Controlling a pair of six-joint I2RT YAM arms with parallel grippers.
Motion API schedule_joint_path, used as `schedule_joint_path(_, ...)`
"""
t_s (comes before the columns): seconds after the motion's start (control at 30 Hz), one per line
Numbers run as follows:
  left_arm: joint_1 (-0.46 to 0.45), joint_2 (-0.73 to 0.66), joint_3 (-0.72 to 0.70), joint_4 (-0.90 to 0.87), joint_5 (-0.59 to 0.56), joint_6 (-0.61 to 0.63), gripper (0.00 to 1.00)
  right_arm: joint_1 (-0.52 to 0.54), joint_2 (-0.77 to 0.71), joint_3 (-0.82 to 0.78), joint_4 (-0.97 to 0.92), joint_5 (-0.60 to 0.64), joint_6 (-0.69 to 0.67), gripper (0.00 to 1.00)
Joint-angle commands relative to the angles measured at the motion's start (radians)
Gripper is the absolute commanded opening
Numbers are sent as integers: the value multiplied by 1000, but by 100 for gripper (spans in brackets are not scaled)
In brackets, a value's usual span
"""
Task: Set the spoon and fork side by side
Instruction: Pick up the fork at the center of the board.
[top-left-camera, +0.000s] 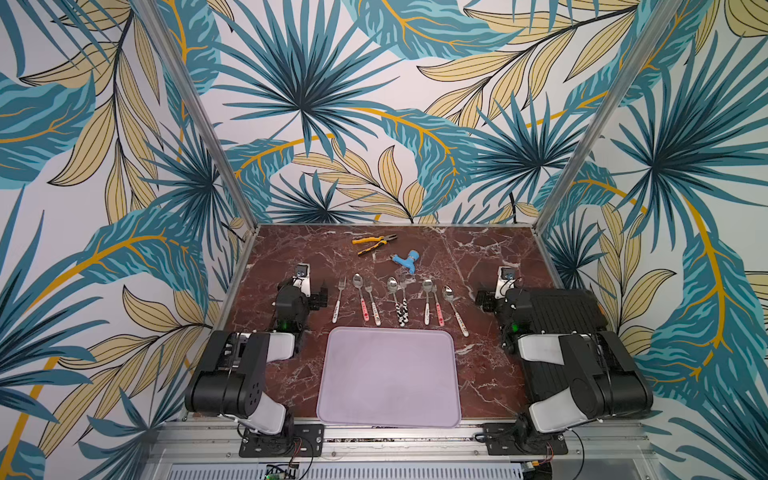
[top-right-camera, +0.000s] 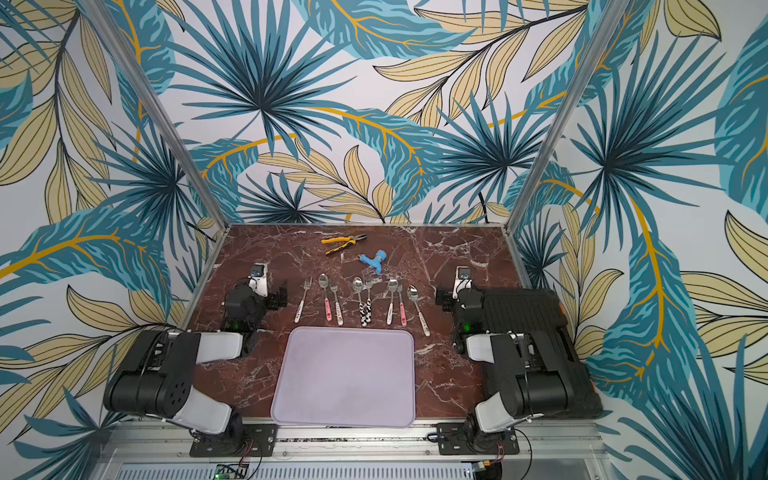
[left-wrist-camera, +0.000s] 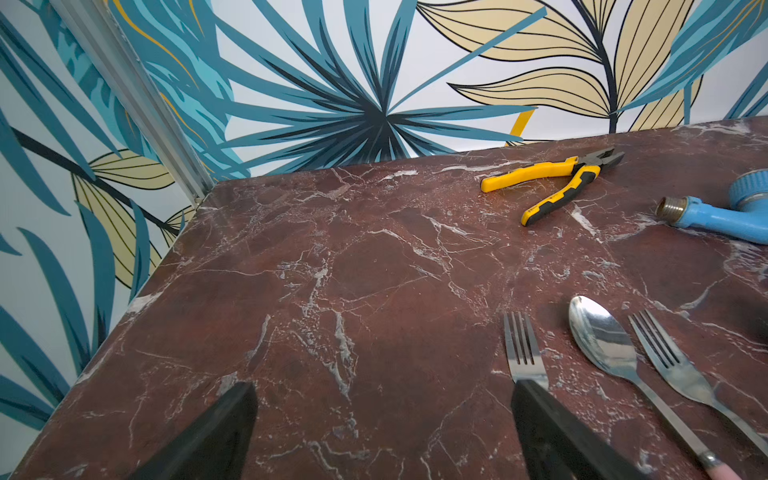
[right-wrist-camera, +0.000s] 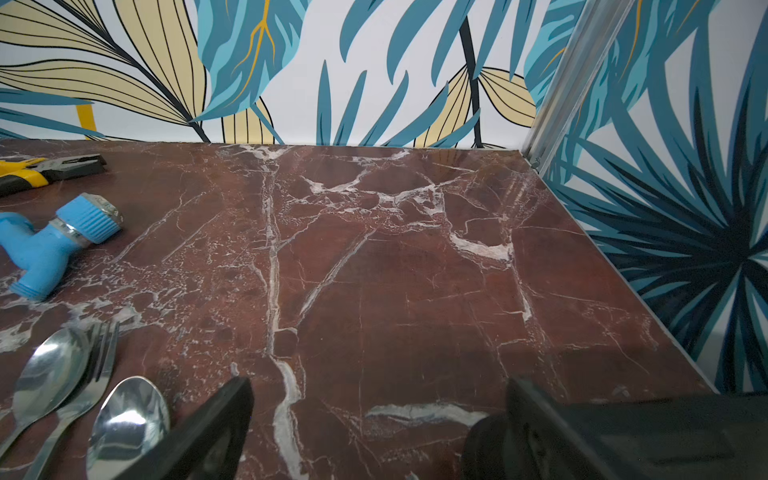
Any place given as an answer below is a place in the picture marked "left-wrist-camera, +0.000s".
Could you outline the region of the fork with white printed handle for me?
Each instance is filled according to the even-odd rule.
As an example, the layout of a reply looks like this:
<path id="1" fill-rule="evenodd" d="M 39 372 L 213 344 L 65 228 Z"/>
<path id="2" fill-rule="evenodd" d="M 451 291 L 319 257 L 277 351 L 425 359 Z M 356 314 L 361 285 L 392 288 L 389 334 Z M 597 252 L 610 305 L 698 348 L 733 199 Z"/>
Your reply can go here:
<path id="1" fill-rule="evenodd" d="M 529 380 L 549 390 L 548 375 L 530 316 L 522 312 L 505 313 L 503 325 L 507 363 L 513 381 Z"/>

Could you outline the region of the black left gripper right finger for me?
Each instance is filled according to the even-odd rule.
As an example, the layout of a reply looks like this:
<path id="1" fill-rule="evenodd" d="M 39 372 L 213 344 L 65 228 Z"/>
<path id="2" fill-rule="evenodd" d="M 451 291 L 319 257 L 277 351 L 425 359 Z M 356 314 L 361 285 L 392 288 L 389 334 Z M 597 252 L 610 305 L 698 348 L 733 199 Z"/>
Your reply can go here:
<path id="1" fill-rule="evenodd" d="M 646 477 L 532 380 L 515 383 L 511 410 L 531 479 Z"/>

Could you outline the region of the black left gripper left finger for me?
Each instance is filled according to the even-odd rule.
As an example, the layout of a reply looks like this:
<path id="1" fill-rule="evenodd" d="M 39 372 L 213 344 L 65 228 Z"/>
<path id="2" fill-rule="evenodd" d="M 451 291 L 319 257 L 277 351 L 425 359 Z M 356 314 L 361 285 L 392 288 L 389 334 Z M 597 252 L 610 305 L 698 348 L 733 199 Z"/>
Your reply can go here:
<path id="1" fill-rule="evenodd" d="M 239 479 L 258 399 L 254 385 L 238 382 L 191 425 L 156 452 L 132 479 Z"/>

